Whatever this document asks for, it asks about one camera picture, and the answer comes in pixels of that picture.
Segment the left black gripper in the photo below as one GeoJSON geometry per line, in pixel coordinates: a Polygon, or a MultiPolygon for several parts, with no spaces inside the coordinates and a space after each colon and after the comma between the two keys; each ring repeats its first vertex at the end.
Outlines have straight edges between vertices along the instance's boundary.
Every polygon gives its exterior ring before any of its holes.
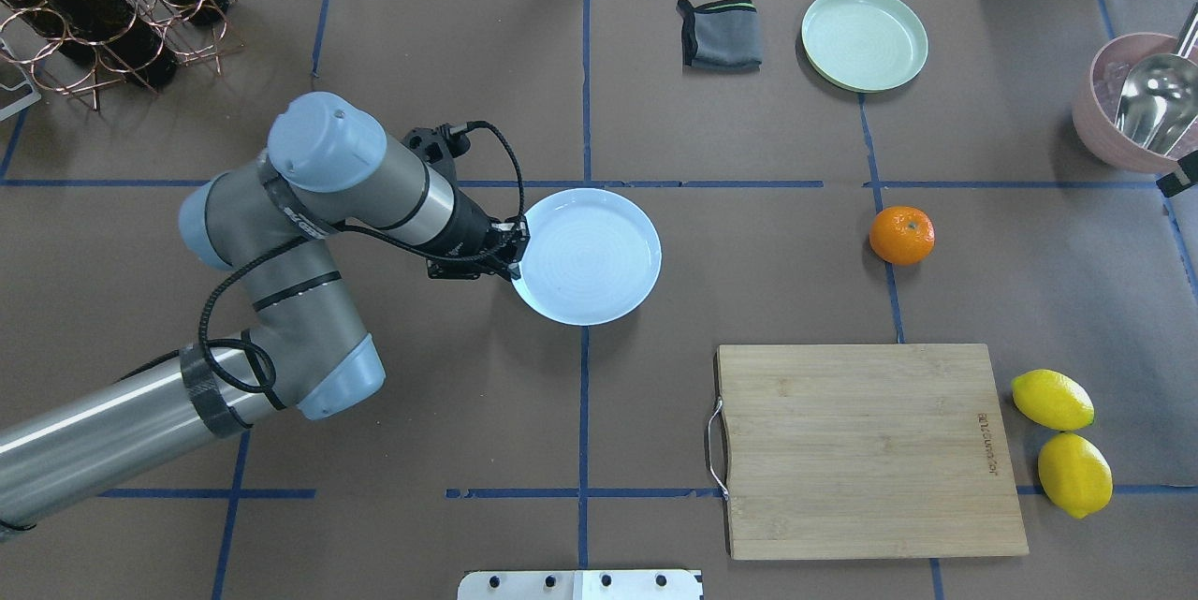
{"type": "Polygon", "coordinates": [[[476,279],[500,275],[513,283],[521,279],[521,260],[531,238],[527,219],[492,222],[491,217],[460,190],[455,157],[468,151],[462,135],[452,137],[449,127],[415,129],[403,137],[403,145],[428,168],[424,196],[418,210],[403,222],[403,241],[415,246],[429,260],[431,279],[476,279]],[[488,257],[461,262],[488,250],[488,257]]]}

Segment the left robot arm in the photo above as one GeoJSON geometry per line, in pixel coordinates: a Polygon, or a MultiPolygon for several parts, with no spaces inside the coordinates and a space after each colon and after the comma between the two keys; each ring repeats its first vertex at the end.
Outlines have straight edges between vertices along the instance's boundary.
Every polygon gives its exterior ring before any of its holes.
{"type": "Polygon", "coordinates": [[[296,97],[256,160],[184,199],[184,246],[226,273],[196,335],[77,402],[4,430],[4,541],[277,411],[320,420],[373,396],[385,365],[327,241],[361,234],[424,257],[428,275],[513,281],[525,206],[488,216],[455,160],[471,121],[397,139],[341,96],[296,97]]]}

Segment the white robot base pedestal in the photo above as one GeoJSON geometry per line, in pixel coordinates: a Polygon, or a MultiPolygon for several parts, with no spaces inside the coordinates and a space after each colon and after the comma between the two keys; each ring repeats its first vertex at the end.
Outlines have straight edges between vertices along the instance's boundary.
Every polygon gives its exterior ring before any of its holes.
{"type": "Polygon", "coordinates": [[[474,571],[462,576],[458,599],[703,599],[698,571],[603,569],[474,571]]]}

